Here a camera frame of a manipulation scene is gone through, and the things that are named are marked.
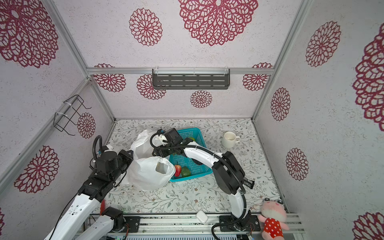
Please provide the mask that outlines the red apple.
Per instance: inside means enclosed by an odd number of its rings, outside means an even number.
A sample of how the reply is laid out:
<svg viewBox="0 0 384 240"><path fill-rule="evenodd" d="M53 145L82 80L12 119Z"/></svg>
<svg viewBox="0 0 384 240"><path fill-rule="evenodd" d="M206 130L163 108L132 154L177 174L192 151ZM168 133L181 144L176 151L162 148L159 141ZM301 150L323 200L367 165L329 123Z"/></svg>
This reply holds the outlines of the red apple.
<svg viewBox="0 0 384 240"><path fill-rule="evenodd" d="M175 174L174 174L174 177L179 177L181 175L181 172L182 172L182 167L180 165L175 165Z"/></svg>

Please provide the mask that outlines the white plastic bag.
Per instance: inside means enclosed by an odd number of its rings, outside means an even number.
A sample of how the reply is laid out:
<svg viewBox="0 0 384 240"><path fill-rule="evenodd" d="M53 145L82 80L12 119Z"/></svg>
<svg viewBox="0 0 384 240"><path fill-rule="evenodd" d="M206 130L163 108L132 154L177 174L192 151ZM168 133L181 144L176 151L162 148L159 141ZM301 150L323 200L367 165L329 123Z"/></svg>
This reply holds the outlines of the white plastic bag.
<svg viewBox="0 0 384 240"><path fill-rule="evenodd" d="M133 185L141 191L154 191L164 187L176 173L174 165L163 157L153 156L150 138L155 132L142 131L132 143L134 160L122 180L123 186Z"/></svg>

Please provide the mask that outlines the green avocado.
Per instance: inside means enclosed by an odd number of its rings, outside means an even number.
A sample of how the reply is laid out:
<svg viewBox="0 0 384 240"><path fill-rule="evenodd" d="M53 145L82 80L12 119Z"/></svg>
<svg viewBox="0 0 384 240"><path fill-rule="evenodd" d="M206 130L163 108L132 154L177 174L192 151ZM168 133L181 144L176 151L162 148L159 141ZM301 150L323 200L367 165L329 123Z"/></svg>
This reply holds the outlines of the green avocado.
<svg viewBox="0 0 384 240"><path fill-rule="evenodd" d="M192 172L187 167L182 167L181 169L182 178L190 177L191 175L192 175Z"/></svg>

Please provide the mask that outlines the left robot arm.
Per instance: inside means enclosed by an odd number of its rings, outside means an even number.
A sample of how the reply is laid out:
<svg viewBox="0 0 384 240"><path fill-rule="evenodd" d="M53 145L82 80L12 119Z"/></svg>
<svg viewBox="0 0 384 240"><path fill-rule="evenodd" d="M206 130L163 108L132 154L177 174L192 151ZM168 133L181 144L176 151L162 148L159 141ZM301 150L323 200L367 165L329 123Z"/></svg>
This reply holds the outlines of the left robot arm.
<svg viewBox="0 0 384 240"><path fill-rule="evenodd" d="M61 219L57 221L45 239L72 240L89 215L117 186L118 178L127 173L133 160L134 152L132 150L121 150L119 153L105 150L100 154L94 153L94 170L68 203L67 211L62 213ZM107 208L101 219L79 237L96 240L111 230L120 230L122 227L123 213L114 208Z"/></svg>

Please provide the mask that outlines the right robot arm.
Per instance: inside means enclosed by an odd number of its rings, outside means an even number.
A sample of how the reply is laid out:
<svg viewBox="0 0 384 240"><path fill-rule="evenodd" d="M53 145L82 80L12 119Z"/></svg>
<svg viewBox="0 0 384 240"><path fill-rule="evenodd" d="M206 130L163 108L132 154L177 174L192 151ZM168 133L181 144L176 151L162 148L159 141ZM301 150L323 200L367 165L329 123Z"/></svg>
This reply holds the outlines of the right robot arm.
<svg viewBox="0 0 384 240"><path fill-rule="evenodd" d="M218 187L228 196L234 220L239 222L251 217L245 187L253 189L255 182L246 178L233 153L227 151L222 154L211 151L190 138L182 138L176 129L166 132L158 130L151 136L150 145L154 148L153 156L180 155L212 169Z"/></svg>

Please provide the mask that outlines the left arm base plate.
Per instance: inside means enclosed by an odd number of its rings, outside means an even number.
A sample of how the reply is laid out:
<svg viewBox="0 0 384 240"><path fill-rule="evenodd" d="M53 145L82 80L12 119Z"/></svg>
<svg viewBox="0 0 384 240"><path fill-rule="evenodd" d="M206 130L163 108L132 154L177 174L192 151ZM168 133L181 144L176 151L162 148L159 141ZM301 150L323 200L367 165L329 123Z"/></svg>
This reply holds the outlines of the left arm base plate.
<svg viewBox="0 0 384 240"><path fill-rule="evenodd" d="M124 216L123 228L121 233L137 233L140 227L141 217Z"/></svg>

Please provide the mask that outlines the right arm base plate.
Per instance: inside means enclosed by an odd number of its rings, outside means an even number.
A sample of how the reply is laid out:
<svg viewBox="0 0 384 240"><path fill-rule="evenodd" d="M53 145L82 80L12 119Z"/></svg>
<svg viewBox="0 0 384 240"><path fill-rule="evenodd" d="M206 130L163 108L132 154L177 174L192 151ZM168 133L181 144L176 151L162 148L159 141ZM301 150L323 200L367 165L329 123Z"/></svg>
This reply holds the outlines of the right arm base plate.
<svg viewBox="0 0 384 240"><path fill-rule="evenodd" d="M259 232L261 225L257 216L251 215L243 220L233 224L220 226L221 232Z"/></svg>

